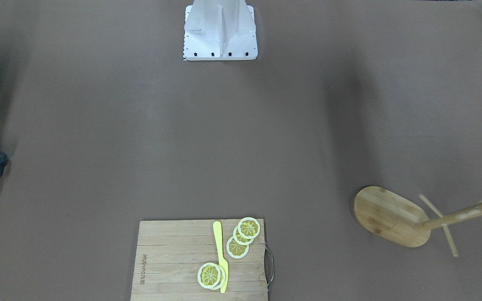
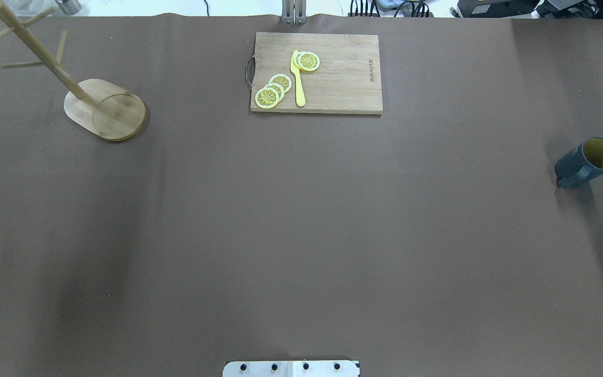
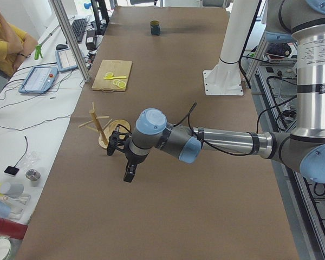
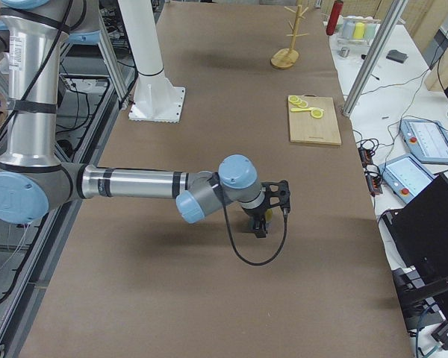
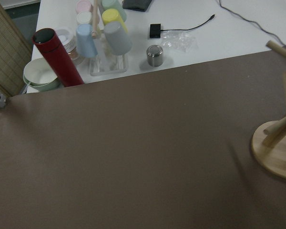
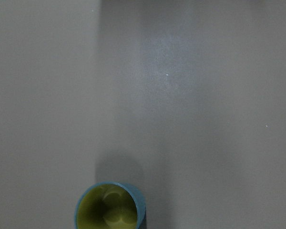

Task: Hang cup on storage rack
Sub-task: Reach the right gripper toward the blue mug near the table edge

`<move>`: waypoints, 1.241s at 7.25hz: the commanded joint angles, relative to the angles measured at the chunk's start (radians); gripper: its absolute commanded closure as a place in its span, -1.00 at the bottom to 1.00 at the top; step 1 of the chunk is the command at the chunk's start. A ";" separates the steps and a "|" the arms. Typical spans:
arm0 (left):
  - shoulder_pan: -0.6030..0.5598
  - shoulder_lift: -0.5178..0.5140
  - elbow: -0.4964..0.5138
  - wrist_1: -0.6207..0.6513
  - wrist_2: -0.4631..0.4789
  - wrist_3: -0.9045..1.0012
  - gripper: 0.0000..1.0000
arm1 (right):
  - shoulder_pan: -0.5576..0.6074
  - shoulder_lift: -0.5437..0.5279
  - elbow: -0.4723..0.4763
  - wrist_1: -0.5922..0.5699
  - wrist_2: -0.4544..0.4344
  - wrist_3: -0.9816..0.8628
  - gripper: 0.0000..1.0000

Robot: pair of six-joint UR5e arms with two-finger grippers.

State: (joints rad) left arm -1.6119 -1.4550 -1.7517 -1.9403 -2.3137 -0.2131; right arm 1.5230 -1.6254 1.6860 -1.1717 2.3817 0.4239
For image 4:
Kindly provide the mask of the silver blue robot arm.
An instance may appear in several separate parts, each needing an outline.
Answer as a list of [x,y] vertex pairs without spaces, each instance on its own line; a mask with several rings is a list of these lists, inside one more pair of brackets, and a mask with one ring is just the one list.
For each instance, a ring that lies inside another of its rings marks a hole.
[[172,198],[194,223],[238,202],[256,236],[267,232],[269,190],[252,162],[239,154],[214,173],[98,168],[55,156],[60,45],[100,38],[96,1],[3,1],[9,34],[7,148],[0,155],[0,219],[27,224],[78,199]]

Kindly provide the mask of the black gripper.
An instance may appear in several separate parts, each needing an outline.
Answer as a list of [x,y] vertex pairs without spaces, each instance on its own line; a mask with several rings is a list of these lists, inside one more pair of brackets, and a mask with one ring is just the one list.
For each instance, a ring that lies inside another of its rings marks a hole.
[[268,211],[270,207],[266,204],[262,204],[258,207],[248,209],[244,208],[244,212],[250,217],[249,229],[250,232],[255,234],[258,239],[267,237],[267,222],[269,221]]

